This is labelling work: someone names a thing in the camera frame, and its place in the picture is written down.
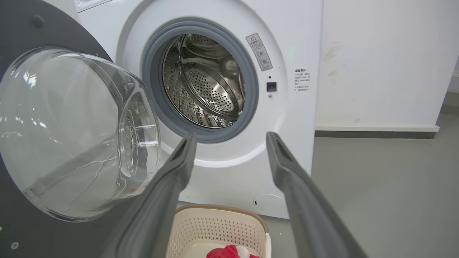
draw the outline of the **washing machine door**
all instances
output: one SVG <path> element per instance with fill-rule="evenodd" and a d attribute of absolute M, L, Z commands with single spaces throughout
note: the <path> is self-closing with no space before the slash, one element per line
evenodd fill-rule
<path fill-rule="evenodd" d="M 0 256 L 95 256 L 157 173 L 150 97 L 54 6 L 1 1 L 0 22 Z"/>

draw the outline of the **stainless steel drum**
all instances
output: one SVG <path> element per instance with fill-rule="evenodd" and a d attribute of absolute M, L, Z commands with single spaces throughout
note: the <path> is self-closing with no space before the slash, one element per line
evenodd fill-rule
<path fill-rule="evenodd" d="M 231 54 L 208 37 L 186 34 L 173 40 L 162 62 L 162 79 L 177 111 L 200 126 L 229 126 L 241 115 L 241 70 Z"/>

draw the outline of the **laundry basket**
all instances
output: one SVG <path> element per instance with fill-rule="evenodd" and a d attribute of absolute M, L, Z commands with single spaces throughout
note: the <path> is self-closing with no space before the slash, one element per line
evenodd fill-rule
<path fill-rule="evenodd" d="M 271 258 L 271 238 L 255 213 L 216 205 L 177 209 L 166 258 L 205 258 L 215 248 L 245 246 L 260 258 Z"/>

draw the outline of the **sticker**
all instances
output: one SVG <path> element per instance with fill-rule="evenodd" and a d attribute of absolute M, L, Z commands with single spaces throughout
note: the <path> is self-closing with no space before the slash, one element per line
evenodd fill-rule
<path fill-rule="evenodd" d="M 253 53 L 258 59 L 258 63 L 260 64 L 261 70 L 266 71 L 268 69 L 273 68 L 268 53 L 266 52 L 266 49 L 264 48 L 263 42 L 261 41 L 260 36 L 258 36 L 258 33 L 250 35 L 246 37 L 246 39 L 250 47 L 252 48 Z"/>
<path fill-rule="evenodd" d="M 311 73 L 307 69 L 295 69 L 295 91 L 309 91 Z"/>

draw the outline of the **wall stain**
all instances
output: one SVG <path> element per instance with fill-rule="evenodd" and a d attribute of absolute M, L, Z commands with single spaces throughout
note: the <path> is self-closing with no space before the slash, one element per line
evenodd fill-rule
<path fill-rule="evenodd" d="M 331 71 L 328 74 L 328 78 L 330 78 L 331 83 L 333 83 L 333 84 L 337 84 L 338 83 L 338 75 L 339 74 L 340 73 L 338 72 L 338 69 L 335 69 L 335 70 Z"/>
<path fill-rule="evenodd" d="M 335 57 L 339 54 L 339 50 L 341 49 L 341 47 L 339 46 L 334 46 L 334 47 L 331 47 L 324 55 L 324 62 L 332 62 L 332 61 L 335 61 Z"/>

